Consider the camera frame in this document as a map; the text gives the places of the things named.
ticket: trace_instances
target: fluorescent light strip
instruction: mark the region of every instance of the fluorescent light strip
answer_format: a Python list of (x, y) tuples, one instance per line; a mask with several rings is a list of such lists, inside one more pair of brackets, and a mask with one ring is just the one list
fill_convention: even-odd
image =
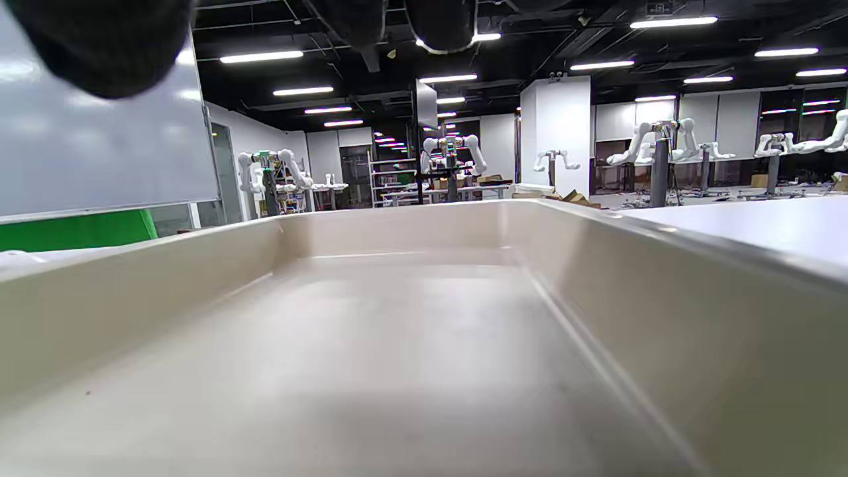
[(834, 68), (832, 70), (809, 70), (809, 71), (799, 71), (798, 76), (831, 76), (831, 75), (844, 75), (848, 73), (848, 70), (845, 68)]
[(353, 126), (354, 124), (362, 124), (362, 120), (325, 122), (324, 126), (326, 126), (326, 127)]
[(436, 100), (436, 104), (453, 104), (453, 103), (464, 103), (466, 101), (465, 98), (459, 96), (457, 98), (441, 98)]
[(252, 61), (268, 61), (270, 59), (290, 59), (304, 56), (302, 51), (278, 51), (271, 53), (237, 54), (220, 57), (221, 63), (250, 63)]
[(298, 89), (278, 89), (274, 92), (274, 96), (292, 96), (294, 94), (315, 94), (315, 93), (329, 93), (332, 91), (332, 87), (322, 86), (322, 87), (301, 87)]
[(668, 20), (646, 20), (637, 21), (630, 25), (630, 28), (664, 28), (669, 26), (697, 26), (711, 25), (718, 21), (718, 17), (697, 17), (697, 18), (675, 18)]
[(476, 80), (477, 75), (471, 73), (470, 75), (457, 75), (457, 76), (436, 76), (433, 78), (421, 78), (420, 82), (422, 83), (444, 83), (447, 81), (470, 81)]
[(734, 78), (732, 76), (713, 76), (710, 78), (689, 78), (688, 80), (683, 80), (683, 83), (688, 85), (697, 83), (726, 83), (733, 80)]
[(761, 115), (781, 115), (783, 113), (794, 113), (797, 109), (772, 109), (771, 111), (763, 111)]
[(499, 40), (500, 33), (478, 33), (472, 38), (472, 42), (491, 42), (492, 40)]
[(828, 99), (827, 101), (813, 101), (812, 103), (804, 103), (805, 106), (824, 106), (825, 104), (841, 103), (840, 99)]
[(339, 106), (338, 108), (319, 108), (319, 109), (307, 109), (304, 111), (307, 115), (320, 115), (324, 113), (343, 113), (345, 111), (352, 111), (353, 108), (350, 106)]
[(759, 58), (776, 58), (781, 56), (807, 56), (818, 53), (818, 48), (794, 48), (787, 50), (762, 50), (754, 53)]
[[(500, 37), (500, 33), (479, 33), (471, 39), (471, 42), (491, 42), (492, 40), (499, 40)], [(416, 38), (416, 45), (419, 47), (425, 46), (424, 42), (420, 38)]]
[(835, 113), (836, 109), (823, 109), (821, 111), (807, 111), (806, 113), (801, 113), (802, 116), (809, 115), (823, 115), (825, 113)]
[(633, 66), (635, 64), (635, 61), (610, 61), (607, 63), (590, 63), (587, 65), (573, 65), (572, 71), (598, 70), (600, 68), (618, 68), (622, 66)]
[(647, 98), (636, 98), (637, 103), (648, 103), (649, 101), (667, 101), (668, 99), (677, 99), (677, 96), (672, 94), (668, 96), (649, 96)]

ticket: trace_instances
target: whiteboard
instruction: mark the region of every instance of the whiteboard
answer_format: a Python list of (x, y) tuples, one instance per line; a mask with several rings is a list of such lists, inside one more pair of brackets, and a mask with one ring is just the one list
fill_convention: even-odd
[(193, 46), (150, 91), (53, 76), (0, 3), (0, 223), (218, 199)]

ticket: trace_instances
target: metal shelf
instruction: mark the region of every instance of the metal shelf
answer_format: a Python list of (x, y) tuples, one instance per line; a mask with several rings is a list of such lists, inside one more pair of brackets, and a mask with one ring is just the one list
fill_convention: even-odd
[(386, 174), (404, 174), (404, 173), (415, 173), (415, 169), (403, 169), (402, 171), (385, 171), (385, 172), (372, 172), (375, 176), (384, 176)]
[(415, 161), (417, 161), (417, 160), (418, 160), (418, 159), (411, 158), (411, 157), (410, 157), (409, 159), (398, 159), (398, 160), (378, 160), (377, 162), (371, 162), (371, 165), (373, 166), (373, 165), (375, 165), (375, 164), (396, 164), (396, 163), (398, 163), (398, 162), (415, 162)]

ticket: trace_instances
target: white table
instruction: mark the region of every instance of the white table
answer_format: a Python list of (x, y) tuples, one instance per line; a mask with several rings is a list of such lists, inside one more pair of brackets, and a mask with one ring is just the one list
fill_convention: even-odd
[[(471, 197), (471, 193), (476, 191), (487, 191), (491, 190), (498, 194), (498, 199), (504, 198), (504, 191), (508, 189), (512, 184), (502, 184), (499, 186), (470, 186), (456, 189), (456, 192), (460, 195), (460, 200), (467, 201), (468, 198)], [(447, 194), (447, 189), (428, 189), (424, 191), (424, 195), (429, 195), (431, 198), (438, 194)], [(409, 191), (409, 192), (392, 192), (389, 194), (383, 194), (383, 198), (391, 198), (392, 199), (392, 207), (397, 207), (400, 203), (400, 200), (403, 198), (409, 197), (417, 197), (418, 191)]]
[(848, 197), (688, 205), (618, 213), (848, 267)]

